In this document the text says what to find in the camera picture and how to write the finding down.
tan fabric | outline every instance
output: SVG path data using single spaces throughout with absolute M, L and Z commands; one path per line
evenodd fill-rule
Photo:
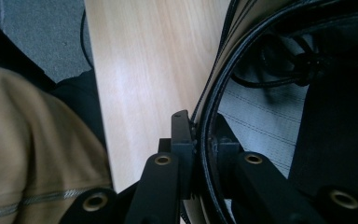
M 71 109 L 0 68 L 0 207 L 109 186 L 109 176 L 102 145 Z M 0 223 L 58 223 L 72 200 L 20 205 Z

black bag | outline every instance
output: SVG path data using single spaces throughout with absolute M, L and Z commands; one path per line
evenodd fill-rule
M 62 223 L 175 223 L 179 207 L 186 223 L 358 223 L 358 0 L 232 0 L 195 113 L 158 151 Z
M 274 205 L 282 214 L 285 207 L 296 207 L 296 203 L 281 200 L 280 204 L 273 204 L 273 199 L 260 202 L 265 199 L 263 194 L 268 195 L 263 190 L 273 190 L 277 198 L 285 193 L 269 176 L 246 177 L 249 181 L 260 178 L 256 181 L 266 185 L 265 189 L 252 189 L 262 185 L 241 183 L 242 180 L 238 180 L 241 177 L 234 170 L 238 168 L 221 164 L 222 160 L 228 163 L 227 155 L 219 155 L 225 154 L 221 139 L 227 132 L 222 135 L 216 123 L 221 123 L 219 106 L 225 97 L 236 97 L 237 101 L 233 102 L 258 107 L 256 111 L 271 113 L 277 119 L 298 125 L 300 122 L 298 138 L 293 141 L 285 137 L 290 134 L 263 128 L 263 125 L 267 128 L 287 125 L 285 122 L 257 126 L 238 119 L 239 111 L 235 115 L 223 112 L 228 121 L 239 123 L 249 131 L 242 131 L 245 138 L 250 139 L 254 133 L 256 137 L 264 135 L 261 143 L 265 141 L 266 144 L 261 145 L 262 151 L 265 147 L 276 147 L 268 144 L 269 139 L 296 149 L 291 168 L 279 160 L 274 164 L 281 171 L 290 171 L 290 184 L 324 219 L 333 223 L 358 223 L 358 1 L 231 1 L 209 82 L 205 91 L 208 93 L 199 104 L 202 112 L 198 139 L 200 169 L 205 178 L 201 189 L 206 189 L 202 190 L 201 199 L 212 223 L 234 223 L 227 209 L 227 197 L 242 199 L 242 202 L 232 202 L 237 223 L 253 223 L 252 220 L 255 223 L 277 220 L 300 223 L 302 218 L 307 219 L 295 216 L 285 222 L 289 217 L 279 219 L 279 215 L 275 216 L 268 208 Z M 255 97 L 252 94 L 257 91 L 264 103 L 275 105 L 275 110 L 269 111 L 257 99 L 241 99 L 241 94 L 235 92 L 239 86 L 251 88 L 247 91 L 250 97 Z M 280 108 L 291 103 L 287 98 L 304 100 L 305 95 L 298 96 L 303 92 L 307 95 L 302 118 L 296 120 L 295 116 L 283 114 Z M 246 151 L 260 150 L 244 145 L 246 142 L 242 142 Z M 286 152 L 280 146 L 275 149 L 267 148 L 270 153 L 266 156 L 275 158 L 277 155 L 272 154 Z M 241 184 L 247 191 L 242 194 L 246 195 L 235 192 Z

black plastic bracket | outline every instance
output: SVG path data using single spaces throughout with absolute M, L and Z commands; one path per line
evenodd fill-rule
M 125 223 L 179 223 L 179 160 L 172 153 L 151 156 Z
M 242 198 L 233 201 L 247 202 L 258 223 L 325 223 L 264 155 L 241 153 L 235 176 Z
M 175 154 L 180 161 L 181 199 L 190 199 L 191 177 L 194 169 L 196 151 L 186 110 L 179 111 L 172 115 L 171 130 L 171 153 Z

black cable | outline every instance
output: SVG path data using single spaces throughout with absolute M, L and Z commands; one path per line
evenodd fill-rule
M 86 9 L 83 10 L 83 15 L 81 17 L 81 23 L 80 23 L 80 47 L 81 47 L 81 51 L 83 51 L 83 55 L 87 61 L 87 63 L 89 64 L 89 66 L 94 69 L 94 65 L 92 64 L 89 55 L 86 52 L 86 48 L 84 47 L 84 22 L 86 20 Z

light wood surface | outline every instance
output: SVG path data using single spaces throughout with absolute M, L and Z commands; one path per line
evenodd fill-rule
M 85 0 L 114 188 L 139 180 L 200 98 L 229 0 Z

